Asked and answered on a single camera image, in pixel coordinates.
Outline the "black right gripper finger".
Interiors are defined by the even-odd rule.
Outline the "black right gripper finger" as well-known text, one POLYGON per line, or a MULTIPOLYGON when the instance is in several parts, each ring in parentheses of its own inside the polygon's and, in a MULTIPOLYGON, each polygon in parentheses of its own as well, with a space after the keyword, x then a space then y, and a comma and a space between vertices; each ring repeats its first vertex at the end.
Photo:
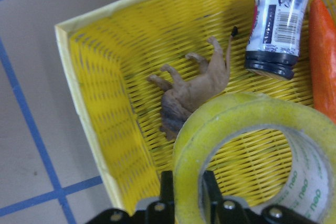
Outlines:
POLYGON ((236 203, 224 198, 212 171, 206 170, 202 178, 202 207, 206 223, 234 223, 236 203))

